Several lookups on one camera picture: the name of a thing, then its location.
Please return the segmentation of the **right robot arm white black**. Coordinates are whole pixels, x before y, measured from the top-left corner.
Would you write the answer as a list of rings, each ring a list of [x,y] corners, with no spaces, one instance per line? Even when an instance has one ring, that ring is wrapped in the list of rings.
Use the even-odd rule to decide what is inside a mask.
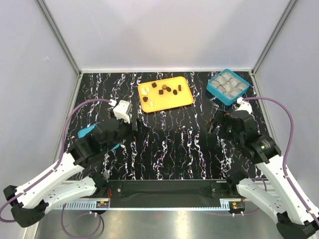
[[[273,197],[257,186],[248,174],[239,171],[227,178],[226,191],[231,197],[253,202],[276,224],[285,239],[309,239],[319,230],[319,209],[288,176],[284,157],[275,141],[258,132],[253,116],[245,110],[232,113],[218,110],[208,123],[209,133],[219,129],[218,137],[234,143],[237,149],[266,176],[277,193]]]

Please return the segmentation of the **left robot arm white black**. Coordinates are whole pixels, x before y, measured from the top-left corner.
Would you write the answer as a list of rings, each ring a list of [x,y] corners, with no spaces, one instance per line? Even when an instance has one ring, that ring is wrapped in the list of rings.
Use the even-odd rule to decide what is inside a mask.
[[[139,119],[136,122],[137,130],[116,118],[84,128],[61,159],[24,185],[7,186],[3,193],[13,222],[26,228],[60,205],[82,197],[103,197],[108,190],[105,154],[124,141],[145,140],[150,131]]]

